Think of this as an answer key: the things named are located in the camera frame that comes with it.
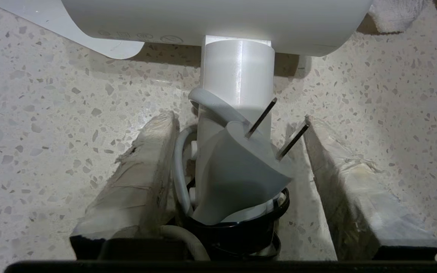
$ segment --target icon symbols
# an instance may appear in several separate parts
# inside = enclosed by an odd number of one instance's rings
[[[153,35],[151,35],[149,33],[138,33],[137,37],[141,38],[141,39],[151,40],[153,38]]]
[[[127,32],[120,32],[120,31],[118,31],[118,35],[119,35],[119,37],[123,37],[123,38],[129,38],[130,37],[129,33],[127,33]]]
[[[110,35],[111,35],[111,33],[108,33],[108,32],[105,31],[105,30],[99,30],[97,33],[99,33],[99,34],[102,35],[102,36],[110,36]]]
[[[163,43],[167,44],[181,44],[183,40],[177,36],[166,35],[160,38]]]

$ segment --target plastic wrap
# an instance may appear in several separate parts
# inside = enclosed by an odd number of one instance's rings
[[[432,259],[437,239],[325,122],[307,116],[305,143],[338,260]]]
[[[166,213],[170,161],[179,131],[173,112],[152,118],[126,153],[114,175],[73,230],[87,240],[146,236],[170,219]]]

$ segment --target white towel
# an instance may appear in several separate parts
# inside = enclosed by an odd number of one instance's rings
[[[405,31],[418,17],[426,0],[373,0],[369,15],[380,33]]]

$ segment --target white cylindrical housing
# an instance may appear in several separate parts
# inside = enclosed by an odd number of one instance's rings
[[[272,100],[274,50],[269,46],[270,43],[226,39],[207,44],[206,39],[202,47],[201,87],[254,123]],[[210,152],[215,145],[213,136],[224,125],[211,111],[200,106],[195,176],[198,204],[207,184],[203,181],[203,174],[208,171]],[[270,114],[258,130],[270,138]]]
[[[274,50],[324,56],[362,22],[373,0],[62,0],[94,38],[201,45],[203,36],[272,41]]]

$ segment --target white cable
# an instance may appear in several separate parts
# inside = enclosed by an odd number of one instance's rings
[[[160,233],[163,237],[184,241],[195,261],[210,261],[210,257],[203,244],[188,230],[175,225],[162,225],[160,226]]]
[[[183,172],[183,146],[188,136],[196,132],[196,126],[190,126],[180,132],[175,142],[175,149],[173,151],[173,181],[175,184],[176,195],[178,202],[182,206],[185,215],[189,216],[193,213],[193,208],[190,203],[190,196],[187,190],[187,183],[185,182],[185,175]]]

